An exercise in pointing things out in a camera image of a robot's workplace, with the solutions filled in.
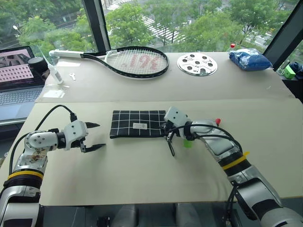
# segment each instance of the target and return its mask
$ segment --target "laptop screen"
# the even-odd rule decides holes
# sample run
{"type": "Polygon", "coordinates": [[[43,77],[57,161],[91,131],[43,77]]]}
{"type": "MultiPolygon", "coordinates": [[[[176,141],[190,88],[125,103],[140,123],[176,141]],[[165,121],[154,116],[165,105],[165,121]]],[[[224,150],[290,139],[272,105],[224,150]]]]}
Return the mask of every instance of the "laptop screen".
{"type": "Polygon", "coordinates": [[[0,50],[0,91],[44,85],[45,79],[27,63],[33,57],[29,46],[0,50]]]}

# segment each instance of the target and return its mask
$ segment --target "laptop keyboard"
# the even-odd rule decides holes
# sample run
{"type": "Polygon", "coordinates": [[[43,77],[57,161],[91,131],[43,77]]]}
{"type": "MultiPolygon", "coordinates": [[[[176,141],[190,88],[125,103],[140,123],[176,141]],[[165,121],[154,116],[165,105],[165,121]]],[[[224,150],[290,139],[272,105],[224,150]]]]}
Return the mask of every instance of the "laptop keyboard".
{"type": "Polygon", "coordinates": [[[0,105],[32,102],[36,100],[40,93],[41,90],[38,89],[2,94],[0,95],[0,105]]]}

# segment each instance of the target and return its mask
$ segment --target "laptop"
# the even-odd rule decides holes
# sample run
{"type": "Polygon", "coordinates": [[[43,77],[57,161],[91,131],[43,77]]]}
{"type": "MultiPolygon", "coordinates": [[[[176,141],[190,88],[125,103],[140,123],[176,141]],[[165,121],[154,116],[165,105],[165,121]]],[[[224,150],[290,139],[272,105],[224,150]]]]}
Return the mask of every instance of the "laptop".
{"type": "Polygon", "coordinates": [[[45,83],[31,70],[29,46],[0,50],[0,122],[27,118],[45,83]]]}

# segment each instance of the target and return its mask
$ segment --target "red cap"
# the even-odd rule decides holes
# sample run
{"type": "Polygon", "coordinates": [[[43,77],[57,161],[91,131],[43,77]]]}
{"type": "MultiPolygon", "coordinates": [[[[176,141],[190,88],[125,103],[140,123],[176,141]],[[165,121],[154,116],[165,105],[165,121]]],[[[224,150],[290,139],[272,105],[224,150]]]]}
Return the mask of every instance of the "red cap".
{"type": "Polygon", "coordinates": [[[221,122],[221,119],[220,119],[220,118],[217,118],[217,119],[215,120],[215,122],[216,122],[217,126],[219,126],[219,124],[220,124],[220,122],[221,122]]]}

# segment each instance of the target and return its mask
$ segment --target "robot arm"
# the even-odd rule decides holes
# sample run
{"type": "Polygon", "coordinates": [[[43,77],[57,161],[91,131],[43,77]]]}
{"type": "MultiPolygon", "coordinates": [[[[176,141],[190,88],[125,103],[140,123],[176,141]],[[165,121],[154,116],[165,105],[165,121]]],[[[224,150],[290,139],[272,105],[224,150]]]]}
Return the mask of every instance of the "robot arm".
{"type": "Polygon", "coordinates": [[[164,120],[167,122],[165,130],[171,131],[167,137],[169,144],[173,136],[172,129],[175,127],[182,127],[177,132],[181,138],[187,140],[199,138],[205,143],[211,155],[227,174],[228,180],[236,187],[235,196],[249,219],[259,220],[263,227],[303,226],[303,218],[282,206],[278,193],[258,169],[249,163],[239,145],[232,140],[218,137],[218,135],[229,137],[223,131],[214,128],[218,126],[220,119],[192,122],[186,114],[171,107],[164,120]]]}
{"type": "Polygon", "coordinates": [[[18,158],[0,194],[0,227],[42,226],[44,210],[39,199],[47,152],[80,147],[85,153],[104,146],[97,144],[86,148],[83,144],[88,128],[97,126],[95,123],[81,122],[74,116],[61,132],[58,129],[34,131],[25,137],[25,151],[18,158]]]}

